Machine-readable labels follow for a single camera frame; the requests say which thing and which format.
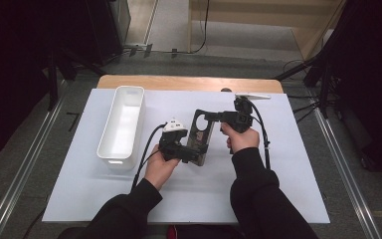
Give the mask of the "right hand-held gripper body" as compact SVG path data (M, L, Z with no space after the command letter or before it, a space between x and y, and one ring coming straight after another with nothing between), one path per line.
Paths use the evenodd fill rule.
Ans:
M220 113L220 122L226 122L233 130L242 133L248 130L255 120L260 124L262 133L265 133L264 122L253 100L269 100L270 98L270 96L257 94L235 94L235 110Z

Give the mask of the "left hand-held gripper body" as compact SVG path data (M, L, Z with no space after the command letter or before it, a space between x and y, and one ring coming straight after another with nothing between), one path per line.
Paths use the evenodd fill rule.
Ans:
M182 147L181 139L188 133L188 129L177 119L171 119L162 130L159 140L159 151L165 160L177 158L177 151Z

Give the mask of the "cartoon print phone case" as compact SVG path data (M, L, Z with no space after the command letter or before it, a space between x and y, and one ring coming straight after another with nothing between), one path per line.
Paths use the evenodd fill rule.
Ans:
M199 155L192 162L198 166L203 166L206 153L209 147L209 141L213 130L214 122L206 119L208 112L196 110L191 124L187 145L198 149Z

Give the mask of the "white storage box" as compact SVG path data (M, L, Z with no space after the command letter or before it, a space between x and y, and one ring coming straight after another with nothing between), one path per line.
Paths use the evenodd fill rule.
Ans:
M131 170L137 164L137 151L145 115L144 88L118 87L96 151L112 170Z

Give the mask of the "person's right hand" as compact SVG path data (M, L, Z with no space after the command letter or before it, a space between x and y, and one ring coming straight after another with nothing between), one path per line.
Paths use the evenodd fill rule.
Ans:
M250 147L258 147L260 145L259 133L249 128L245 132L237 132L227 123L221 123L221 130L227 138L227 148L233 153L236 153L242 149Z

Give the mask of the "person's left hand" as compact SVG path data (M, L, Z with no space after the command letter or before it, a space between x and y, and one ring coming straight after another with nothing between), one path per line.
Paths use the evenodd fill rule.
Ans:
M157 190L160 190L178 164L179 160L176 158L165 160L156 145L147 161L144 178Z

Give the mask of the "white table sheet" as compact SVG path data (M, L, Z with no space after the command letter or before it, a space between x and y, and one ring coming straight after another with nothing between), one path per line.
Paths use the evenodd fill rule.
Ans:
M57 178L44 214L46 222L83 222L94 218L111 198L127 193L135 172L113 171L96 151L114 92L91 92L77 131ZM157 126L177 119L185 125L196 110L229 111L234 95L221 92L147 91L140 148L153 147L160 138ZM309 223L326 223L329 217L293 113L284 94L261 93L255 104L270 147L262 155L271 162L280 188ZM233 224L230 187L236 178L226 138L215 128L204 165L179 164L161 189L162 201L151 210L152 224Z

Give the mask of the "wooden table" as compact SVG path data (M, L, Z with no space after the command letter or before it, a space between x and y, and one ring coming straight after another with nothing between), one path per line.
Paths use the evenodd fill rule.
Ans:
M220 92L222 89L229 89L232 92L272 94L284 92L281 83L277 80L180 76L104 75L99 79L96 87L116 89L120 86L140 86L146 90L160 91Z

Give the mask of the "black tripod legs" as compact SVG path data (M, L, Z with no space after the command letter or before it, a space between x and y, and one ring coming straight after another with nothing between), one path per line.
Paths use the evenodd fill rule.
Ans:
M314 56L306 61L301 61L298 65L287 71L283 71L281 74L275 76L274 80L282 81L299 72L303 72L305 69L308 69L303 79L303 83L306 87L313 88L317 83L320 83L318 102L314 105L314 108L319 109L322 116L327 119L328 114L326 108L332 73L331 65L327 61L322 60L318 56Z

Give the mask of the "black equipment cabinet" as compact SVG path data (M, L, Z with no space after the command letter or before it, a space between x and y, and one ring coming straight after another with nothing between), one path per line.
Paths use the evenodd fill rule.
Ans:
M123 52L131 16L127 0L86 0L91 17L95 61L104 65Z

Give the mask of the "black curtain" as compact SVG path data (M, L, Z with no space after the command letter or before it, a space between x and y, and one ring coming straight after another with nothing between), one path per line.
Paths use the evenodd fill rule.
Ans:
M366 167L382 170L382 0L347 0L329 43L343 121Z
M0 0L0 151L50 90L39 25L29 0Z

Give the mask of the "light wooden frame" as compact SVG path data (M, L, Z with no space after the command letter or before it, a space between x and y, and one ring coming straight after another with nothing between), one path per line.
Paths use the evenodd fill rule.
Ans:
M191 50L193 20L237 24L291 27L304 60L315 55L315 49L326 32L333 28L347 0L187 0L188 50Z

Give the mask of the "metal floor rail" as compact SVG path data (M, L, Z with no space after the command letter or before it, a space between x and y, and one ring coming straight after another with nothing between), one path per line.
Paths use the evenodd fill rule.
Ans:
M315 110L315 117L326 140L334 163L337 167L345 190L358 218L366 239L382 239L380 230L375 222L372 212L360 190L360 187L350 170L345 155L337 141L335 133L328 119L325 119L320 110Z
M63 97L49 110L38 103L0 151L0 235L56 120Z

